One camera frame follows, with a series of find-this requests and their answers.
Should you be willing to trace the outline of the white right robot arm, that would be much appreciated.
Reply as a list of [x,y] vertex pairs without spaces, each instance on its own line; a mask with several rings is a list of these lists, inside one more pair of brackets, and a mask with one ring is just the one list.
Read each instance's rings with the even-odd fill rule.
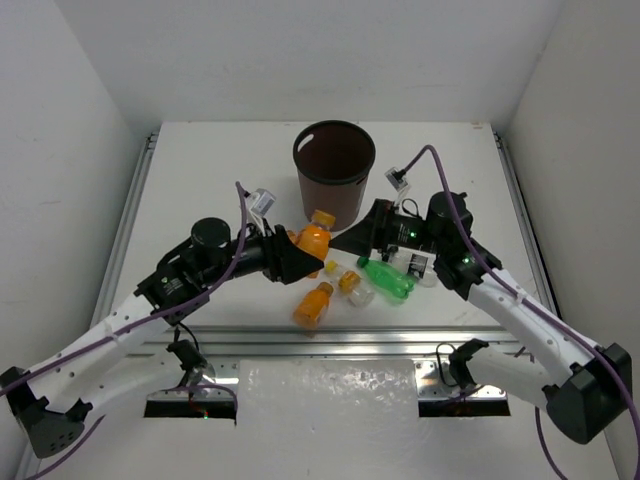
[[533,354],[519,361],[472,339],[449,357],[456,386],[488,383],[546,412],[567,438],[587,444],[633,409],[632,357],[565,324],[531,297],[501,261],[471,236],[463,196],[439,192],[425,217],[377,200],[370,249],[404,247],[432,253],[440,283],[488,314]]

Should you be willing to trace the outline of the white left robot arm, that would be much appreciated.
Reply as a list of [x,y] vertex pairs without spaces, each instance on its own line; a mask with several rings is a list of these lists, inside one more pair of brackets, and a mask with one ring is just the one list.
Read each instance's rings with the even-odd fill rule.
[[197,221],[189,237],[102,321],[50,359],[1,375],[1,395],[35,456],[68,449],[86,419],[137,389],[188,388],[212,368],[188,339],[175,339],[139,369],[117,364],[143,343],[182,323],[229,280],[256,272],[289,285],[321,270],[323,260],[296,246],[281,226],[260,230],[247,212],[236,237],[222,219]]

